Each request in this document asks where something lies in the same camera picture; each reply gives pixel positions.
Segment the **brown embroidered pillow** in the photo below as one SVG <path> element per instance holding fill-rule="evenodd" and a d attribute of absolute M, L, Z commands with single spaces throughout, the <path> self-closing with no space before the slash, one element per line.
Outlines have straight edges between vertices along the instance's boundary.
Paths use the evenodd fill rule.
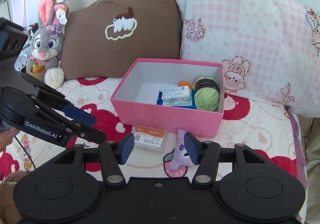
<path fill-rule="evenodd" d="M 61 58 L 65 79 L 121 78 L 138 58 L 178 59 L 181 32 L 175 0 L 102 0 L 71 12 Z"/>

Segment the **grey bunny plush toy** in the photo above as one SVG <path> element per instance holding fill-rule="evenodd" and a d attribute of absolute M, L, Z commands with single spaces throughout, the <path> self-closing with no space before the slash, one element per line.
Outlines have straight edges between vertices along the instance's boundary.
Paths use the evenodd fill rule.
<path fill-rule="evenodd" d="M 31 56 L 26 72 L 57 89 L 65 80 L 60 60 L 65 40 L 68 6 L 55 0 L 41 0 L 38 4 L 39 28 L 30 41 Z"/>

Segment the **blue snack packet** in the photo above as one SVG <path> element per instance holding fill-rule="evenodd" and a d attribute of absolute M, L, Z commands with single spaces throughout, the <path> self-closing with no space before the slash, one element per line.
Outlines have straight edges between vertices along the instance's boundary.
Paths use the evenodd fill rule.
<path fill-rule="evenodd" d="M 189 108 L 196 109 L 196 105 L 194 102 L 194 90 L 191 90 L 191 96 L 189 100 L 183 101 L 164 101 L 162 99 L 163 92 L 159 91 L 157 98 L 157 105 L 167 106 L 167 107 L 180 107 L 180 108 Z"/>

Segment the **clear box orange label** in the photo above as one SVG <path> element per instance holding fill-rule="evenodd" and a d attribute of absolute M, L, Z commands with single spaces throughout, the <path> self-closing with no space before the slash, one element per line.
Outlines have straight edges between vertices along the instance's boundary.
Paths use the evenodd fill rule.
<path fill-rule="evenodd" d="M 161 151 L 166 141 L 166 130 L 138 125 L 134 131 L 135 147 L 149 151 Z"/>

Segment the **pink checked pillow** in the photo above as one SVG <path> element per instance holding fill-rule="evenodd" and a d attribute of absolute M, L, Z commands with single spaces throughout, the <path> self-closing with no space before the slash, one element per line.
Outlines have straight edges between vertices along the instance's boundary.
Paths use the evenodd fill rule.
<path fill-rule="evenodd" d="M 176 0 L 180 57 L 219 63 L 224 91 L 319 117 L 319 12 L 292 0 Z"/>

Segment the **orange makeup sponge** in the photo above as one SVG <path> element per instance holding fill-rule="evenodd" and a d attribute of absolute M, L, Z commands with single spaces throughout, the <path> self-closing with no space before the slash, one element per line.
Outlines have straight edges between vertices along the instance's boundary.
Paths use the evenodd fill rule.
<path fill-rule="evenodd" d="M 189 89 L 193 90 L 193 86 L 191 84 L 189 84 L 188 82 L 186 81 L 181 81 L 179 84 L 178 84 L 178 87 L 183 87 L 183 86 L 188 86 Z"/>

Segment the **white pack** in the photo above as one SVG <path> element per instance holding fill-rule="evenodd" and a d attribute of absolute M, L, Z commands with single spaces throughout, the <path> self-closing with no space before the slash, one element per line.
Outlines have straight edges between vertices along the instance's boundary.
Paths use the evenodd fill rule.
<path fill-rule="evenodd" d="M 191 96 L 191 90 L 188 86 L 172 87 L 163 90 L 162 99 L 164 101 L 183 101 L 189 100 Z"/>

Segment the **purple plush toy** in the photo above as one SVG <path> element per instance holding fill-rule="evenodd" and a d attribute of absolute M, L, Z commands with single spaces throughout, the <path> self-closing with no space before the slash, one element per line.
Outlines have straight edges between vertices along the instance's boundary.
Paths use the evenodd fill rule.
<path fill-rule="evenodd" d="M 185 130 L 177 129 L 177 143 L 173 153 L 173 159 L 169 162 L 169 170 L 177 170 L 180 166 L 193 166 L 188 152 L 184 145 Z"/>

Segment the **pink cardboard box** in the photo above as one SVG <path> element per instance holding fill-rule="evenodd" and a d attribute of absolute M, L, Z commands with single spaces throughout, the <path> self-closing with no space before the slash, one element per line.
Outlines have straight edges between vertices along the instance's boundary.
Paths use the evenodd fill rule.
<path fill-rule="evenodd" d="M 199 76 L 213 79 L 212 84 L 219 91 L 215 111 L 196 107 L 195 93 L 201 89 L 199 85 L 189 89 L 188 100 L 164 100 L 169 88 L 177 88 L 183 81 L 194 84 Z M 124 124 L 152 126 L 170 133 L 181 128 L 204 138 L 211 138 L 219 132 L 224 114 L 223 99 L 220 64 L 173 59 L 137 59 L 110 97 Z"/>

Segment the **green yarn ball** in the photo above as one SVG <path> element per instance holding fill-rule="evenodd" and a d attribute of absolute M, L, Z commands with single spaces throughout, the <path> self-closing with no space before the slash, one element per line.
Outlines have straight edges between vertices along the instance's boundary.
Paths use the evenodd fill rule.
<path fill-rule="evenodd" d="M 194 102 L 198 110 L 214 112 L 219 106 L 219 85 L 212 78 L 199 76 L 194 85 Z"/>

